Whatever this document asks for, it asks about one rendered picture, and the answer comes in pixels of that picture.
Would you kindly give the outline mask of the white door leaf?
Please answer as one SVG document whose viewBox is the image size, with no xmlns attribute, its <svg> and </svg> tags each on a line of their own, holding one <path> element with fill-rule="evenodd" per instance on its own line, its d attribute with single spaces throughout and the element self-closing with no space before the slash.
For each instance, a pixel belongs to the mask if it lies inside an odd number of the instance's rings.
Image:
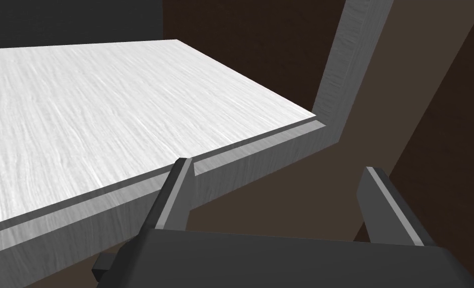
<svg viewBox="0 0 474 288">
<path fill-rule="evenodd" d="M 312 118 L 176 39 L 0 48 L 0 223 Z"/>
</svg>

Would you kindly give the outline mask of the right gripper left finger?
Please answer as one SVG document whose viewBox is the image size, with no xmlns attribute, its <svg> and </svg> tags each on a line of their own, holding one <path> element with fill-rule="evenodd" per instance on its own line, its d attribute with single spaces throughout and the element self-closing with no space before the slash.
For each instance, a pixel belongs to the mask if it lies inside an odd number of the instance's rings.
<svg viewBox="0 0 474 288">
<path fill-rule="evenodd" d="M 184 231 L 195 191 L 193 160 L 177 159 L 142 225 L 142 231 Z"/>
</svg>

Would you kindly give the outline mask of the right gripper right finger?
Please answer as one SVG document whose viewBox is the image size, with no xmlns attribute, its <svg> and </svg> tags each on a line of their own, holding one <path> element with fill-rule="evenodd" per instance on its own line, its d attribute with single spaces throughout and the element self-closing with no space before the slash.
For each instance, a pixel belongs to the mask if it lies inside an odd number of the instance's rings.
<svg viewBox="0 0 474 288">
<path fill-rule="evenodd" d="M 365 167 L 356 196 L 372 243 L 436 245 L 383 169 Z"/>
</svg>

